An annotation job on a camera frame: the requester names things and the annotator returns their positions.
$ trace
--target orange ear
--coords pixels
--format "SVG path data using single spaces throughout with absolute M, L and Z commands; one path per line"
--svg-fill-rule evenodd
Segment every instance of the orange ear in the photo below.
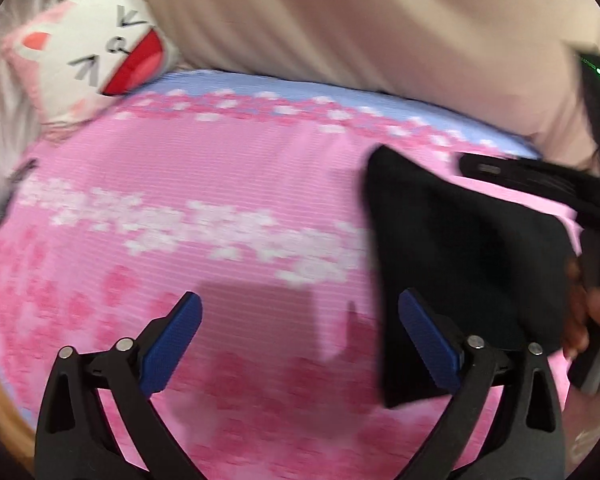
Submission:
M 32 32 L 22 40 L 22 44 L 31 50 L 43 50 L 50 37 L 48 32 Z

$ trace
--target red mouth on pillow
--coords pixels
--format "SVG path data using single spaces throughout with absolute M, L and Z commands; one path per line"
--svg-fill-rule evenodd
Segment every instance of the red mouth on pillow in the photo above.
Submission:
M 162 67 L 164 50 L 155 30 L 142 38 L 102 89 L 106 96 L 123 95 L 151 80 Z

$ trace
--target folded black cloth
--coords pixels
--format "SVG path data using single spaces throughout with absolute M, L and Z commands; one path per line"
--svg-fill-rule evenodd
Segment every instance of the folded black cloth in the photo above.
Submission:
M 446 182 L 386 146 L 369 158 L 363 201 L 379 263 L 387 407 L 445 393 L 398 318 L 406 288 L 492 346 L 560 348 L 574 253 L 557 218 Z

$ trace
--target human hand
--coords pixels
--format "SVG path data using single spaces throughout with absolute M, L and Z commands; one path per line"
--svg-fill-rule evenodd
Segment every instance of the human hand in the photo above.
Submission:
M 567 265 L 569 279 L 569 311 L 562 332 L 564 356 L 575 359 L 589 346 L 587 321 L 593 319 L 600 325 L 600 288 L 585 290 L 582 283 L 582 270 L 576 258 Z

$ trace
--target black handle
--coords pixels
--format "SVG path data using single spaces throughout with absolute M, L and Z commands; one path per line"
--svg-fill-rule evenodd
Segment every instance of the black handle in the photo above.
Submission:
M 600 233 L 584 229 L 580 234 L 585 288 L 600 286 Z M 570 383 L 586 395 L 593 396 L 600 389 L 600 326 L 592 319 L 587 323 L 589 347 L 576 357 L 569 369 Z

